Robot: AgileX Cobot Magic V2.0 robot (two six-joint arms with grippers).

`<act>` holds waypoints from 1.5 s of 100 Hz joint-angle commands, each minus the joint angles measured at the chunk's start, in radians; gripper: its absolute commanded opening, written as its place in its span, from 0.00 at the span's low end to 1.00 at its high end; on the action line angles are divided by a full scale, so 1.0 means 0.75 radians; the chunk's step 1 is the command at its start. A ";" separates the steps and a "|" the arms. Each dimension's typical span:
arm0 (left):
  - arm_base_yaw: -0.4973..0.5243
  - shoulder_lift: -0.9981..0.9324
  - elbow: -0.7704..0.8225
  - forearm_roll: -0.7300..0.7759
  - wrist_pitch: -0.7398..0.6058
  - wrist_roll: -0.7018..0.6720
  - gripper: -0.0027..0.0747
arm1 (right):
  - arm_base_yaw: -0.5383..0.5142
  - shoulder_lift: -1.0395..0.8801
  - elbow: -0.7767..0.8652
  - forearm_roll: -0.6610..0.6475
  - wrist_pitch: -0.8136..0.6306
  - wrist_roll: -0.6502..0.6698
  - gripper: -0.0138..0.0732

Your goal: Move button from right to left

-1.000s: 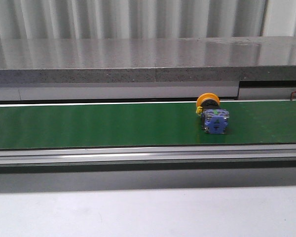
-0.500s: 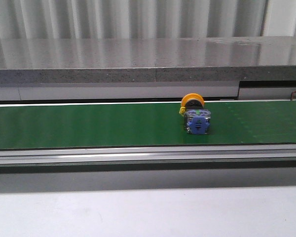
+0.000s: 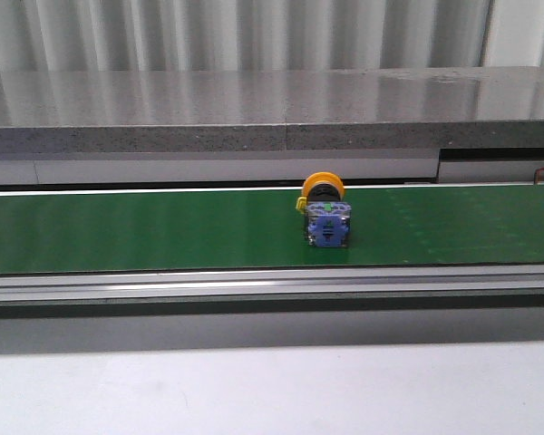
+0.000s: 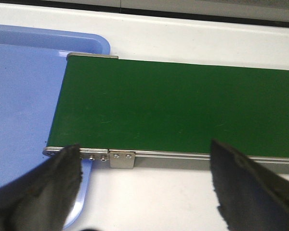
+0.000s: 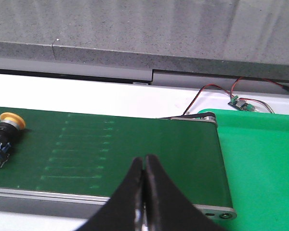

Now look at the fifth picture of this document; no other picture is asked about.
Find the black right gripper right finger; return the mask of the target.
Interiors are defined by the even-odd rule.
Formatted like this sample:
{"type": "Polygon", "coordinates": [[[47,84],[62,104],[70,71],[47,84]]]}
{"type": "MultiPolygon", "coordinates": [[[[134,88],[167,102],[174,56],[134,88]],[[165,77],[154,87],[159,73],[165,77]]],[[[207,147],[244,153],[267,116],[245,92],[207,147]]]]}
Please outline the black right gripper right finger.
{"type": "Polygon", "coordinates": [[[156,155],[145,157],[145,208],[150,231],[223,231],[173,183],[156,155]]]}

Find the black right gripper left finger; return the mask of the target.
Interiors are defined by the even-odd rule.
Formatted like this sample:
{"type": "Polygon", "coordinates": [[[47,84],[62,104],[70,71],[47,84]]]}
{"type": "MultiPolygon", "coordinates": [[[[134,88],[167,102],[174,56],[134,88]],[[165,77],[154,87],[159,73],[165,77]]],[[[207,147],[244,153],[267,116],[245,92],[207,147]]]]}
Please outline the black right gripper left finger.
{"type": "Polygon", "coordinates": [[[111,198],[78,231],[140,231],[143,224],[143,161],[137,157],[111,198]]]}

